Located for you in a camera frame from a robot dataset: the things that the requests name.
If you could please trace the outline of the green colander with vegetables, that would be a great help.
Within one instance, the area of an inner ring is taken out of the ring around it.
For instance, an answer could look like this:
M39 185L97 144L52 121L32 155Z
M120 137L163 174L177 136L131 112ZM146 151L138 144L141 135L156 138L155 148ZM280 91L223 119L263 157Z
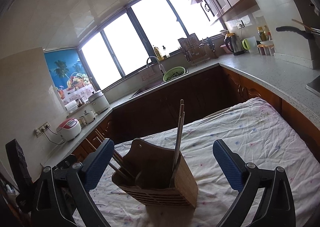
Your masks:
M164 82L171 81L175 78L183 76L186 73L187 73L187 69L182 66L173 67L164 74L163 81Z

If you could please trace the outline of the tropical fruit wall poster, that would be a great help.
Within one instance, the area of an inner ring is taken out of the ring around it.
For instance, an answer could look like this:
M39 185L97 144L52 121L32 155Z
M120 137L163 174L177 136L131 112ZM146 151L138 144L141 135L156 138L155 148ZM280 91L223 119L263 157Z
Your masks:
M83 99L88 102L95 91L76 49L44 53L49 73L62 103Z

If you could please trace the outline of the steel electric kettle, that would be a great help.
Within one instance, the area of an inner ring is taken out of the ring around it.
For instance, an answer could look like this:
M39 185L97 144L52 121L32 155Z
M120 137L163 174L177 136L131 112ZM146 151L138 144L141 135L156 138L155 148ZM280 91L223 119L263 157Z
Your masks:
M242 47L242 43L235 33L226 33L224 42L226 48L231 51L234 56L242 55L246 51Z

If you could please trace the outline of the green white plastic jug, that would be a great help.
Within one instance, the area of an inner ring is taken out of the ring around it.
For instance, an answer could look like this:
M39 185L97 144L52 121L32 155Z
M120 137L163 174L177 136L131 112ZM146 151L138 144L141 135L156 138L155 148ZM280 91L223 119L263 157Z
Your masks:
M257 54L259 52L257 40L255 37L249 37L242 40L242 47L250 54Z

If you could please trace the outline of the white seasoning jar set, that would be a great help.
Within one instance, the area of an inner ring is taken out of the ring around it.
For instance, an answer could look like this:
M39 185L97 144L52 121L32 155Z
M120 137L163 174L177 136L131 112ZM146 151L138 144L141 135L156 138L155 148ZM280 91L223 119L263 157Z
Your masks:
M274 46L273 45L258 45L259 53L262 56L274 56Z

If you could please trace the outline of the wall power socket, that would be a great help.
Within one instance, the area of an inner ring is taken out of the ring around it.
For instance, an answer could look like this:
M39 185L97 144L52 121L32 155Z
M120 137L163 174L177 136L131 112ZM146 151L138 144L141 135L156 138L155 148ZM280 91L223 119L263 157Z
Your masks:
M40 135L42 135L46 130L48 130L50 128L50 124L49 122L45 122L44 124L42 124L39 128L36 128L34 130L34 133L36 135L36 137L40 137Z

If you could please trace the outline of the wooden utensil holder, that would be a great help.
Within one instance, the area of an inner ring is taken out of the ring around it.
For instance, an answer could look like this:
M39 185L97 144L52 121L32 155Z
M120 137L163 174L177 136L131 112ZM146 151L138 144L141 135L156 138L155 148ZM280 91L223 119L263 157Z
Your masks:
M123 157L124 166L112 175L112 181L144 205L195 208L196 180L182 154L173 166L174 153L174 149L136 138Z

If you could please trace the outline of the yellow dish soap bottle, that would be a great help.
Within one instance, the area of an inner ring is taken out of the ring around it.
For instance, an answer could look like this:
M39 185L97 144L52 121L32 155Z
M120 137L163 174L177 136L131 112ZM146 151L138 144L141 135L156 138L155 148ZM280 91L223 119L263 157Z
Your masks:
M158 58L158 60L162 60L162 56L159 52L159 49L156 46L154 46L153 50L154 50L154 53L155 53L156 57Z

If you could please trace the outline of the wooden dish rack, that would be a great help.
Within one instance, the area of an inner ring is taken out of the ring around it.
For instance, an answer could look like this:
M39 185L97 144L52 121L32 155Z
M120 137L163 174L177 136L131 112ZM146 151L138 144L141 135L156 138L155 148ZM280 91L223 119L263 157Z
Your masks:
M178 42L185 59L192 65L219 57L215 49L215 44L209 37L199 40L197 35L192 33L186 38L178 39Z

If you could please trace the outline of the chrome sink faucet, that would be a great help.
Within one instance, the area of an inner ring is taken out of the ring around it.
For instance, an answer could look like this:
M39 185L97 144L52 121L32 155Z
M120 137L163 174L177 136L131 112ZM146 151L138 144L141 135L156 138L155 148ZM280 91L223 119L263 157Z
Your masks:
M165 75L165 67L160 63L159 59L156 56L149 56L146 60L146 68L157 65L159 71L162 73L162 76Z

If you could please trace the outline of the large white rice cooker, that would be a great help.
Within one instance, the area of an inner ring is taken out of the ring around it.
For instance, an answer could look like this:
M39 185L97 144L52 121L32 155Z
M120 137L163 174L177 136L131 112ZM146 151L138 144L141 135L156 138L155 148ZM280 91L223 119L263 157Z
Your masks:
M93 92L88 98L93 110L96 114L101 114L110 107L104 93L101 90Z

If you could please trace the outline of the small white cooker pot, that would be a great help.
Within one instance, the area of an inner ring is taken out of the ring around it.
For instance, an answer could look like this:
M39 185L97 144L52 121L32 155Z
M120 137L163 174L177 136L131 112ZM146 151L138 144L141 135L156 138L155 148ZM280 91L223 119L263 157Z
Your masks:
M90 124L95 121L95 112L94 111L84 111L84 114L79 118L79 120L84 124Z

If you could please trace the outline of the red white rice cooker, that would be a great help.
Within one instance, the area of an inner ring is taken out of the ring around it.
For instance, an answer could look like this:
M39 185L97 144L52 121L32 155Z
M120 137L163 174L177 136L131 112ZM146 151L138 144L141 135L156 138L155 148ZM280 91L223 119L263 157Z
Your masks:
M68 142L75 139L81 132L81 125L76 118L69 118L63 121L56 128L57 135L59 135L63 141Z

